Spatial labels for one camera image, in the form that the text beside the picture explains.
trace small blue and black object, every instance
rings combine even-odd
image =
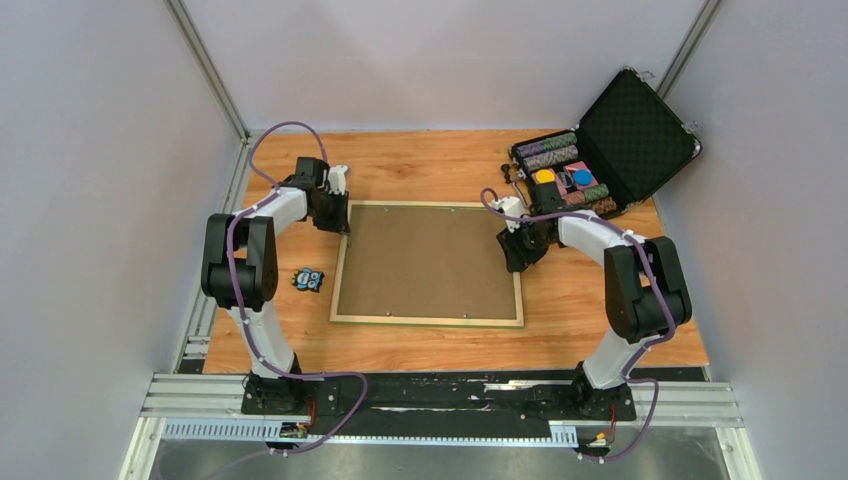
[[[300,291],[318,292],[321,290],[321,283],[324,282],[324,272],[318,272],[311,268],[303,268],[303,270],[295,270],[292,285]]]

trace wooden tabletop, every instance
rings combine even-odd
[[[331,164],[351,166],[348,190],[355,200],[479,201],[492,186],[513,195],[500,165],[509,145],[550,130],[420,131],[322,135]],[[276,179],[294,171],[298,156],[320,156],[309,134],[268,137],[256,165]],[[252,175],[245,205],[268,192]],[[650,202],[614,220],[646,237],[662,235]],[[329,323],[339,249],[338,234],[310,221],[295,223],[277,238],[280,287],[274,303],[283,331],[304,371],[490,370],[573,368],[600,342],[608,323],[603,269],[575,249],[552,247],[522,273],[525,327],[513,329],[425,328]],[[326,273],[320,293],[289,285],[296,269]],[[695,322],[655,347],[641,365],[704,365],[706,354]],[[247,372],[250,357],[232,319],[218,312],[205,373]]]

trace gray floor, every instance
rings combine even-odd
[[[634,429],[621,428],[624,448]],[[163,479],[195,480],[264,445],[223,441],[168,441],[160,449]],[[156,480],[154,472],[151,479]],[[594,465],[568,450],[551,448],[412,447],[327,444],[313,452],[262,456],[242,463],[219,480],[498,480],[498,479],[727,479],[715,431],[710,428],[652,428],[641,445],[619,462]]]

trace open black briefcase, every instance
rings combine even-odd
[[[695,135],[632,68],[615,76],[574,129],[509,149],[531,213],[579,206],[604,217],[648,199],[700,152]]]

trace wooden frame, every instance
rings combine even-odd
[[[366,206],[388,206],[388,207],[448,207],[448,208],[478,208],[483,205],[478,202],[409,202],[409,201],[384,201],[384,200],[351,200],[348,205],[348,217],[355,205]],[[494,328],[522,328],[524,327],[524,303],[521,292],[521,277],[515,272],[512,274],[513,293],[515,295],[514,319],[503,318],[438,318],[438,317],[384,317],[369,315],[340,315],[339,292],[342,284],[342,273],[344,271],[345,253],[347,251],[347,237],[343,238],[339,245],[339,256],[336,261],[336,278],[333,282],[333,298],[330,306],[331,323],[370,323],[390,325],[419,325],[419,326],[441,326],[441,327],[494,327]]]

